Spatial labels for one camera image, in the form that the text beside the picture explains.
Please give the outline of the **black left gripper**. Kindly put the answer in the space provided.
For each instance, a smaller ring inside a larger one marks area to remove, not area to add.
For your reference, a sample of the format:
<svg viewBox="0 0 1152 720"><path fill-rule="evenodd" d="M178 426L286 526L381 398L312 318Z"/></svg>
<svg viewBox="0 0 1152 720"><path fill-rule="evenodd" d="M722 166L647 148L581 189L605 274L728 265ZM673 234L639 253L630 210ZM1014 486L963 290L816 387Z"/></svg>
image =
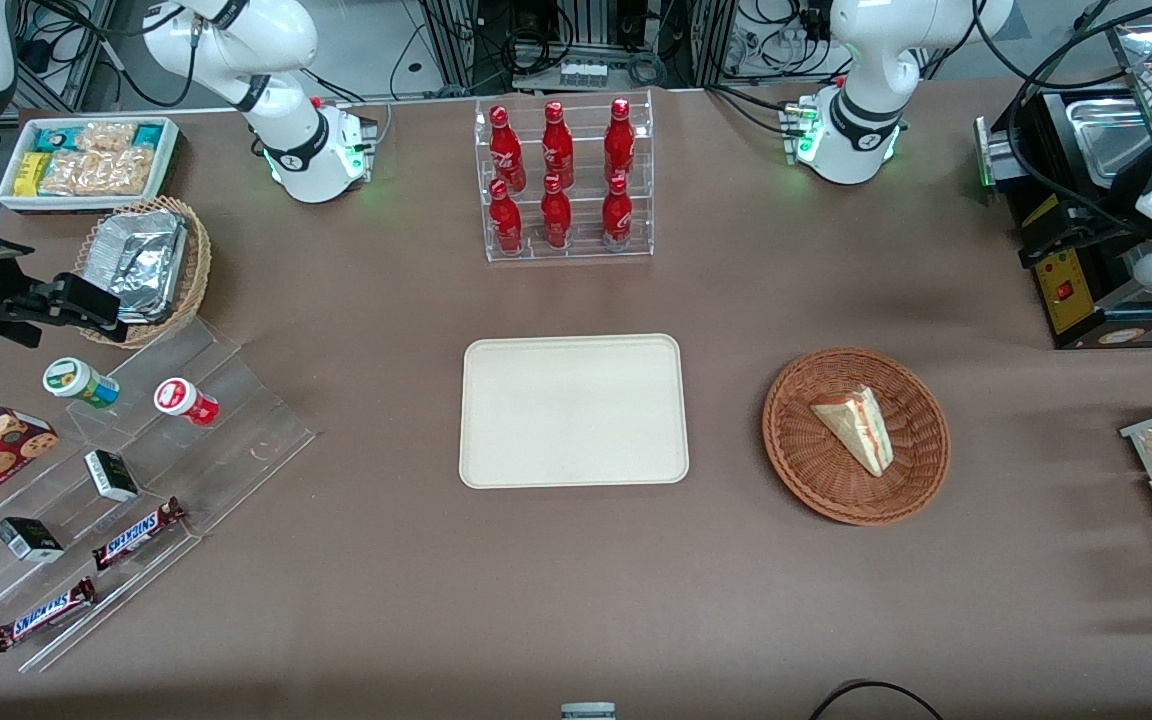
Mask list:
<svg viewBox="0 0 1152 720"><path fill-rule="evenodd" d="M1085 242L1085 259L1106 263L1152 241L1152 220L1135 209L1139 190L1111 190L1093 197L1100 213L1089 210L1043 211L1020 222L1020 266L1032 270L1052 252Z"/></svg>

